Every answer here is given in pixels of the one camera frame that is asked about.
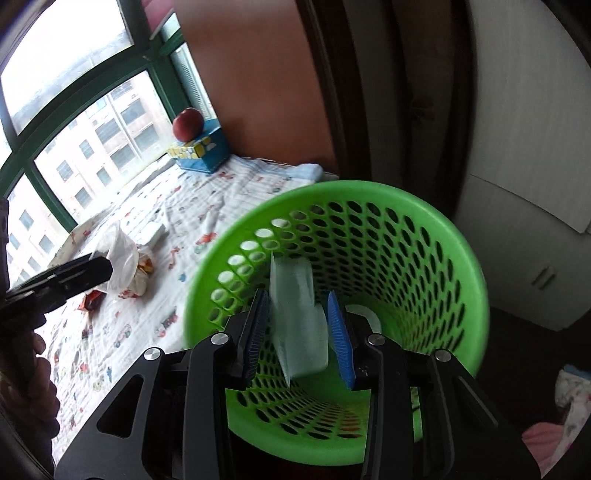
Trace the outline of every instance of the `tissue box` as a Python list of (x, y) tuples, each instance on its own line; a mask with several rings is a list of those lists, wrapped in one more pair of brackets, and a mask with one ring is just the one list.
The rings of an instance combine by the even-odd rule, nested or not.
[(207, 120), (203, 133), (190, 142), (176, 142), (168, 154), (183, 170), (213, 173), (230, 156), (230, 147), (217, 119)]

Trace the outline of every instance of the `silver screw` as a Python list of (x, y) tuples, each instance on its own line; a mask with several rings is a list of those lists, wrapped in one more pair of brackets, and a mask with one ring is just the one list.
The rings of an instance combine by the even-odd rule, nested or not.
[(368, 336), (368, 342), (375, 346), (380, 346), (386, 343), (386, 339), (379, 333), (372, 333)]
[(216, 333), (212, 336), (212, 343), (214, 345), (223, 345), (224, 343), (227, 343), (229, 339), (230, 337), (225, 333)]
[(159, 357), (160, 357), (160, 348), (152, 347), (152, 348), (148, 348), (144, 352), (144, 358), (146, 360), (156, 360)]
[(438, 350), (435, 352), (435, 358), (440, 362), (449, 362), (452, 359), (452, 355), (447, 350)]

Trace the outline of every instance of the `brown wooden panel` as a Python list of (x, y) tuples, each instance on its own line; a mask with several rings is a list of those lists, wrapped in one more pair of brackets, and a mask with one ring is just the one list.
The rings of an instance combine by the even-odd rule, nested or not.
[(174, 0), (233, 152), (338, 173), (295, 0)]

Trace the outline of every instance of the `falling plastic container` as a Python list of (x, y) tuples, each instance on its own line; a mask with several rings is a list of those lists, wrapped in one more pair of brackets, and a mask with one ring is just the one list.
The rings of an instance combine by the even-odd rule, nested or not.
[[(480, 266), (456, 227), (402, 190), (365, 181), (328, 181), (286, 192), (235, 223), (194, 279), (185, 315), (188, 345), (223, 330), (228, 317), (268, 288), (271, 253), (312, 263), (317, 300), (336, 290), (375, 312), (403, 348), (452, 351), (475, 375), (488, 337)], [(361, 463), (369, 392), (350, 392), (332, 351), (328, 369), (287, 388), (267, 331), (257, 375), (227, 390), (228, 423), (272, 455), (311, 465)], [(411, 389), (415, 439), (422, 435)]]

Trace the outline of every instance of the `human hand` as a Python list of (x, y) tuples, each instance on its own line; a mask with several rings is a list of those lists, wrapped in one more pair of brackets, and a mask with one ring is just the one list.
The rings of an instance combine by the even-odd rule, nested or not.
[[(37, 355), (45, 351), (46, 344), (43, 338), (31, 333), (33, 336), (33, 350)], [(25, 398), (4, 377), (0, 378), (0, 397), (6, 408), (31, 429), (42, 428), (43, 424), (54, 420), (60, 409), (60, 401), (57, 399), (57, 387), (50, 381), (51, 364), (43, 357), (37, 357), (37, 366), (31, 379)]]

